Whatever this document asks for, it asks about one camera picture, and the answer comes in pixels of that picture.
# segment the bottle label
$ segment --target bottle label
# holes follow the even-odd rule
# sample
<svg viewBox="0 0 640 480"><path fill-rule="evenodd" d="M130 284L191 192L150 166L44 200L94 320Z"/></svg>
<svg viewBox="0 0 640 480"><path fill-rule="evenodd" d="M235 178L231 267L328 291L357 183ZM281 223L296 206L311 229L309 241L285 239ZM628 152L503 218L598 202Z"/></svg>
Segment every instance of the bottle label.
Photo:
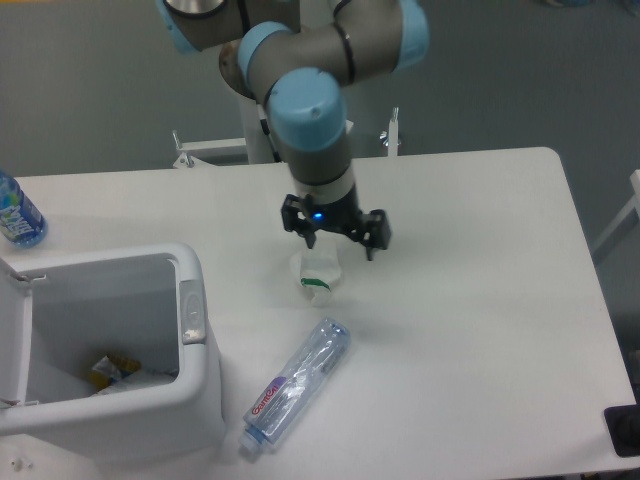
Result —
<svg viewBox="0 0 640 480"><path fill-rule="evenodd" d="M13 197L11 205L0 210L0 230L10 241L20 243L40 234L43 219L24 193Z"/></svg>
<svg viewBox="0 0 640 480"><path fill-rule="evenodd" d="M260 412L262 412L262 410L264 410L264 408L269 405L271 400L273 400L273 397L275 397L276 393L278 393L278 390L282 388L282 385L284 385L284 382L286 381L286 377L276 377L273 379L273 381L269 384L265 391L262 392L262 395L260 395L253 407L251 407L250 411L253 416L260 415Z"/></svg>

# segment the trash bin lid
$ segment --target trash bin lid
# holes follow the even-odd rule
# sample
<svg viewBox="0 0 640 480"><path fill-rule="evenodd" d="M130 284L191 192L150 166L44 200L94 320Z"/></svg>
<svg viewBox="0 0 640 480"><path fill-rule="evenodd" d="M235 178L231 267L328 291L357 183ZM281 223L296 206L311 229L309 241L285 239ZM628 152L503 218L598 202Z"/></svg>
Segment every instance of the trash bin lid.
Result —
<svg viewBox="0 0 640 480"><path fill-rule="evenodd" d="M32 289L0 258L0 409L24 402L31 355Z"/></svg>

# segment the white trash bin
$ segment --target white trash bin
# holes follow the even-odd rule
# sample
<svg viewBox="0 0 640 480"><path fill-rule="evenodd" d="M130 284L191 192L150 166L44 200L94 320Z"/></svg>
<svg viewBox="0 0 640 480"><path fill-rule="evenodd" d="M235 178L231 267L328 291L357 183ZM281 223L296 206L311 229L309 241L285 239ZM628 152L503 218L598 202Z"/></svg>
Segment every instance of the white trash bin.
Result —
<svg viewBox="0 0 640 480"><path fill-rule="evenodd" d="M0 261L0 270L0 436L25 433L98 461L221 441L219 351L191 248L136 247L14 269ZM177 377L92 397L88 374L107 353Z"/></svg>

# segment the plastic water bottle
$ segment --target plastic water bottle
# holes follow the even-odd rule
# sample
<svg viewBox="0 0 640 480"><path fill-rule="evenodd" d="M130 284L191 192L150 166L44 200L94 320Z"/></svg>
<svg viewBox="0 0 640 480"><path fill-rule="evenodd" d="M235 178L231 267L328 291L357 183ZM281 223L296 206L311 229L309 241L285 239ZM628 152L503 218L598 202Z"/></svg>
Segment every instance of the plastic water bottle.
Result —
<svg viewBox="0 0 640 480"><path fill-rule="evenodd" d="M275 443L311 399L351 344L351 334L325 318L244 416L240 444L250 453Z"/></svg>
<svg viewBox="0 0 640 480"><path fill-rule="evenodd" d="M0 170L0 231L18 247L40 243L47 222L12 176Z"/></svg>

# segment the white table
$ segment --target white table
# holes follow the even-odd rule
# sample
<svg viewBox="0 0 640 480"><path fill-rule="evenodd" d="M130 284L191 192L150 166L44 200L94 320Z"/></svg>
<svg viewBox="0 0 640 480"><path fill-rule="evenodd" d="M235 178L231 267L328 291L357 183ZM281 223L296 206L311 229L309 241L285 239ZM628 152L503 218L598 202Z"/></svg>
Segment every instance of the white table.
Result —
<svg viewBox="0 0 640 480"><path fill-rule="evenodd" d="M557 155L363 159L355 171L361 206L385 208L394 236L373 262L339 238L344 278L323 309L289 271L304 242L282 229L284 165L21 179L51 230L31 251L0 243L10 262L167 241L196 250L228 434L218 451L117 467L63 461L24 438L2 440L5 456L32 448L30 478L47 479L456 480L639 466L616 456L602 415L634 398ZM324 315L351 329L350 354L277 453L247 462L242 415Z"/></svg>

